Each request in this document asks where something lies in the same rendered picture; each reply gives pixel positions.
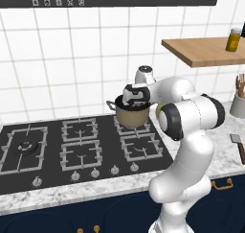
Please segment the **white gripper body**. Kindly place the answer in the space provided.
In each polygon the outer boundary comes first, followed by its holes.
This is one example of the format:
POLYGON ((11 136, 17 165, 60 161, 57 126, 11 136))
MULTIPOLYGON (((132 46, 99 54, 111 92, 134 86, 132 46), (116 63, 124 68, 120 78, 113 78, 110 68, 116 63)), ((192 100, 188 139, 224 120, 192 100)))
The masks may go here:
POLYGON ((143 97, 143 93, 138 88, 133 88, 131 84, 128 84, 122 93, 122 103, 124 105, 134 105, 139 102, 143 97))

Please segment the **tan pot with black rim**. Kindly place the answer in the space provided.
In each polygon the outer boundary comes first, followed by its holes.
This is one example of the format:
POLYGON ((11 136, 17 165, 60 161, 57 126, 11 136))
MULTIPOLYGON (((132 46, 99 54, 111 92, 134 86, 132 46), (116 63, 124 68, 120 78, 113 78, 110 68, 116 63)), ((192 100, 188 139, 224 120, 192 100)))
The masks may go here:
POLYGON ((107 101, 106 104, 116 112, 118 122, 127 128, 138 128, 143 126, 147 120, 150 103, 139 105, 124 105, 123 96, 118 96, 114 102, 107 101))

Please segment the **black gas hob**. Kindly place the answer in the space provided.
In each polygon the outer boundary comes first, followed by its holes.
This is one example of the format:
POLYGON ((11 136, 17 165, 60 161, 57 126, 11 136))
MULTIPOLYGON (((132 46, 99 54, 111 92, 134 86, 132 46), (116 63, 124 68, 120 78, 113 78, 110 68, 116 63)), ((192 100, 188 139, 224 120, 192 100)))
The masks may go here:
POLYGON ((151 121, 126 128, 114 115, 26 123, 0 130, 0 195, 161 171, 173 162, 151 121), (135 162, 139 170, 130 166, 135 162), (120 171, 111 174, 116 165, 120 171), (94 168, 100 176, 93 178, 94 168), (73 181, 74 171, 80 174, 73 181), (33 186, 39 176, 42 183, 33 186))

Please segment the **white utensil holder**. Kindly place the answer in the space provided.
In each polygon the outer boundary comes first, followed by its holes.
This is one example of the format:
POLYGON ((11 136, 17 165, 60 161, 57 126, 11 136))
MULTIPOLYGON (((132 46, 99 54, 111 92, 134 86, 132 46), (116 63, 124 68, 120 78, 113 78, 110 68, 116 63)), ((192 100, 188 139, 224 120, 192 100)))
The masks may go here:
POLYGON ((234 94, 230 113, 236 118, 245 119, 245 99, 242 99, 237 94, 234 94))

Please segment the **wooden utensils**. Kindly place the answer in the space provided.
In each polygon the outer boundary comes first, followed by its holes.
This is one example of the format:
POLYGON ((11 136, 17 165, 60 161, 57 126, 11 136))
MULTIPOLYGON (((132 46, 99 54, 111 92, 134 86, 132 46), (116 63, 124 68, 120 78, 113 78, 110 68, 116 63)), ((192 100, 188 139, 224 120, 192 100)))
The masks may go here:
POLYGON ((239 98, 244 98, 245 75, 239 74, 235 79, 236 94, 239 98))

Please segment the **yellow jar with white lid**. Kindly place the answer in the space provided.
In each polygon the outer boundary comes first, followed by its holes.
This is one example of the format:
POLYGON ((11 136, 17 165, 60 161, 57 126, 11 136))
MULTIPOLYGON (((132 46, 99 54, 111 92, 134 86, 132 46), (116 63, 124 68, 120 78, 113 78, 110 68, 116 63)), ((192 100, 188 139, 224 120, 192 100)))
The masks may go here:
POLYGON ((239 39, 240 39, 240 34, 241 34, 240 29, 237 29, 237 28, 231 29, 231 32, 230 32, 230 35, 227 41, 227 45, 226 45, 226 50, 228 52, 236 51, 238 47, 239 39))

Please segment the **navy cupboard front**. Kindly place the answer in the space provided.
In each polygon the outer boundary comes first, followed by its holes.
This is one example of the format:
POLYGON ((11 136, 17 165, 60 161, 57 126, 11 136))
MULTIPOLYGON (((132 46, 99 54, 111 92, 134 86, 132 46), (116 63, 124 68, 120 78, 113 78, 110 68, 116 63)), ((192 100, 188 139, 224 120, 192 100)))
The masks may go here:
POLYGON ((0 216, 0 233, 148 233, 160 209, 141 192, 0 216))

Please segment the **navy drawer front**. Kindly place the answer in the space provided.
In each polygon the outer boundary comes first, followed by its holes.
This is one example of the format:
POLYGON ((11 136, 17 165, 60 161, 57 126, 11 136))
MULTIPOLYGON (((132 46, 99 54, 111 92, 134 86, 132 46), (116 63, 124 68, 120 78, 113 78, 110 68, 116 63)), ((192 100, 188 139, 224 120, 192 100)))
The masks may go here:
POLYGON ((211 192, 189 210, 194 233, 245 233, 245 175, 212 180, 211 192))

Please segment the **wooden wall shelf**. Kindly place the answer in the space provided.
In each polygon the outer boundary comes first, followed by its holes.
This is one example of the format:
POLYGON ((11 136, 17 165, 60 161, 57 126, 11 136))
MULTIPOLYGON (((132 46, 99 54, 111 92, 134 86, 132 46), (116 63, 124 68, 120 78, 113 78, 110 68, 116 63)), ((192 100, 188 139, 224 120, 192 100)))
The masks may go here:
POLYGON ((225 50, 226 37, 163 39, 162 45, 191 68, 245 64, 245 38, 235 52, 225 50))

